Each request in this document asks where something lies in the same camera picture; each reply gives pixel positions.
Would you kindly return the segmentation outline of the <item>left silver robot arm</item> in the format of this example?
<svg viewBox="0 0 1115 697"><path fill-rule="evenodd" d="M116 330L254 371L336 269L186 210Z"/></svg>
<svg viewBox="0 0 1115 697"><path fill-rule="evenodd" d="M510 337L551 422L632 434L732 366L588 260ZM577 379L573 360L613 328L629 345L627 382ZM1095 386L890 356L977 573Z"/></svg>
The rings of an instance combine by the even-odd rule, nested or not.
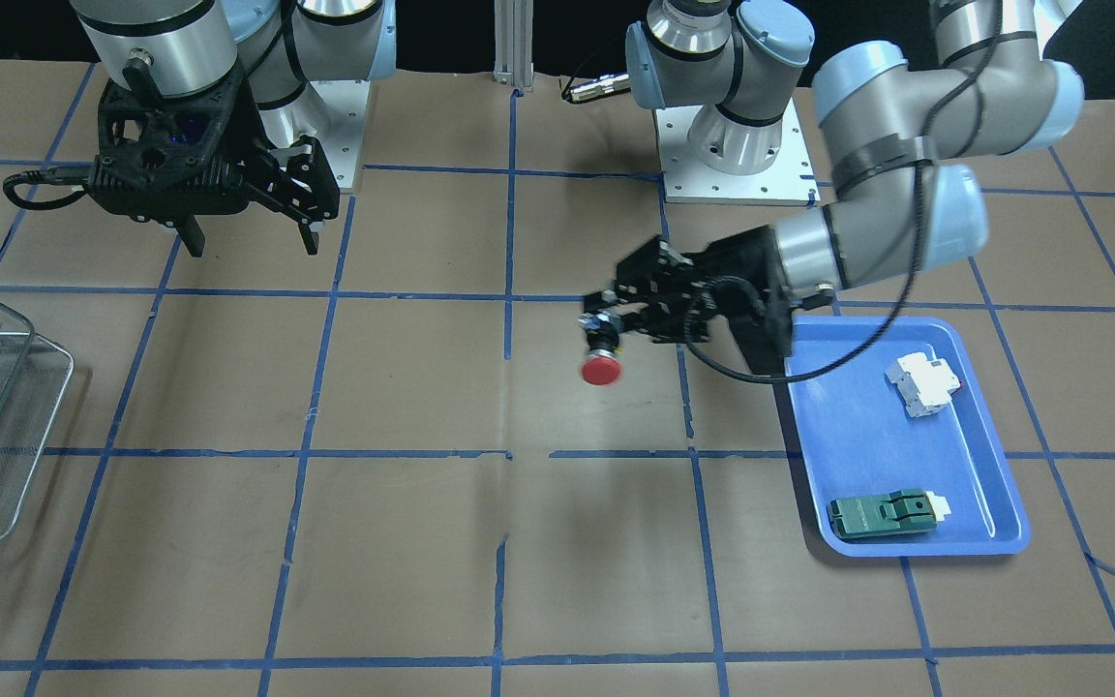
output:
<svg viewBox="0 0 1115 697"><path fill-rule="evenodd" d="M584 297L585 383L615 383L626 333L685 345L740 383L805 383L867 352L895 323L917 274L976 255L988 235L982 190L964 159L1048 147L1078 122L1082 75L1041 57L1031 1L934 1L939 59L912 70L889 41L833 54L811 80L836 199L709 243L673 250L651 238L623 258L605 289ZM626 31L638 106L698 106L699 158L735 175L769 163L744 138L773 145L808 66L815 30L784 1L655 1ZM906 278L863 343L805 374L788 374L793 313L840 290Z"/></svg>

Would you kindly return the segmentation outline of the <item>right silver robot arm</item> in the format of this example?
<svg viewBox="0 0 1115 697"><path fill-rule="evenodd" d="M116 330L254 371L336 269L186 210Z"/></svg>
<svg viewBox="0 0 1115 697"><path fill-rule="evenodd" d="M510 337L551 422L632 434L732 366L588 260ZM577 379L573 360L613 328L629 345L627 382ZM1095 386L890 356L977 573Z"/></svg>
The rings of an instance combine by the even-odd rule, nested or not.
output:
<svg viewBox="0 0 1115 697"><path fill-rule="evenodd" d="M107 74L83 188L104 211L171 228L202 256L202 216L260 206L316 255L353 185L368 91L397 70L394 1L75 1Z"/></svg>

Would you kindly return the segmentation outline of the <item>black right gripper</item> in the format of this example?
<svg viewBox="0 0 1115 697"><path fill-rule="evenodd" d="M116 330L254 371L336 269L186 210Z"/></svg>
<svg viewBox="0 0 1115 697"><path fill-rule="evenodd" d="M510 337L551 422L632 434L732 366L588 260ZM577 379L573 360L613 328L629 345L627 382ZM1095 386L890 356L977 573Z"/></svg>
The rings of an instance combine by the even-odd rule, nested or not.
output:
<svg viewBox="0 0 1115 697"><path fill-rule="evenodd" d="M203 91L165 97L154 70L129 59L98 105L98 154L88 194L112 215L173 224L203 256L198 215L234 215L256 201L295 221L307 255L319 250L342 195L316 136L270 151L239 59Z"/></svg>

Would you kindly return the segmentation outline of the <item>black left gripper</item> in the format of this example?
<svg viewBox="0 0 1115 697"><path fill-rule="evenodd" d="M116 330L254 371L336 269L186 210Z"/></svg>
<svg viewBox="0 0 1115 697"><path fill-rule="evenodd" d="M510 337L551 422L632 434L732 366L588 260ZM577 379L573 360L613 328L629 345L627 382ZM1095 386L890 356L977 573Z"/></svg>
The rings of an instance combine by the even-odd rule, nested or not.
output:
<svg viewBox="0 0 1115 697"><path fill-rule="evenodd" d="M793 303L777 232L752 228L681 253L655 235L615 265L614 285L583 297L581 326L605 326L605 343L627 333L655 343L706 343L708 325L729 325L749 375L780 377L793 351Z"/></svg>

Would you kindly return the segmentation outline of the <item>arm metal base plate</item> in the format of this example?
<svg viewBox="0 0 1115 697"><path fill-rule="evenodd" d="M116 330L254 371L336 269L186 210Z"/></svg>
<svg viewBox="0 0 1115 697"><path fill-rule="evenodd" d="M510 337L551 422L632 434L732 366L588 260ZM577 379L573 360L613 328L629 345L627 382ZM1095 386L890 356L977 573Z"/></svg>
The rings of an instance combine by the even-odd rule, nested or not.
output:
<svg viewBox="0 0 1115 697"><path fill-rule="evenodd" d="M794 101L778 122L747 127L715 106L653 112L665 201L809 206L820 202Z"/></svg>
<svg viewBox="0 0 1115 697"><path fill-rule="evenodd" d="M353 194L363 164L375 85L367 80L319 80L311 87L321 99L327 124L318 138L341 193Z"/></svg>

